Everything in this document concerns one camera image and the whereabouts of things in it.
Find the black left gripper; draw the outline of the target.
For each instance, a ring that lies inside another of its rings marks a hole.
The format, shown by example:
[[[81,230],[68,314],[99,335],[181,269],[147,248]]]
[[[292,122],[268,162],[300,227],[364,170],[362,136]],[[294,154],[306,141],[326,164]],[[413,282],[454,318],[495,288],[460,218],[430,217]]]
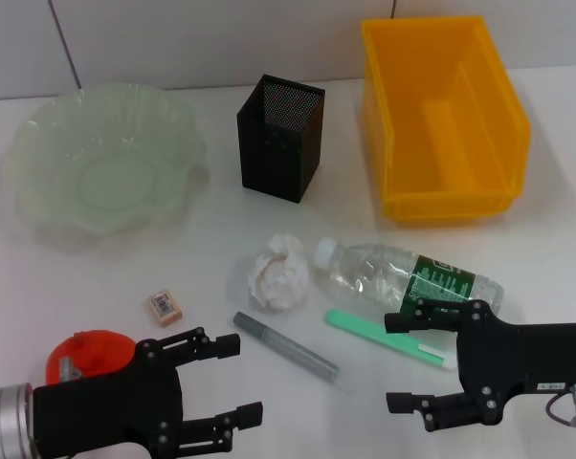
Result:
[[[238,334],[211,339],[203,327],[141,341],[124,368],[33,391],[33,439],[43,458],[76,455],[122,443],[152,458],[230,452],[236,430],[262,425],[263,404],[182,421],[175,366],[240,354]]]

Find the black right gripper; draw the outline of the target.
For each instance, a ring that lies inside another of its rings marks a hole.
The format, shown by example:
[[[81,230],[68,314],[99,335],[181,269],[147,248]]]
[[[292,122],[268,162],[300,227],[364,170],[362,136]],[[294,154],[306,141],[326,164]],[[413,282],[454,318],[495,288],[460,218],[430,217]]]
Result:
[[[522,394],[568,393],[576,405],[576,323],[516,325],[497,318],[483,301],[420,298],[410,311],[385,314],[385,328],[389,334],[457,333],[463,392],[386,395],[390,413],[419,413],[428,432],[497,425],[506,404]]]

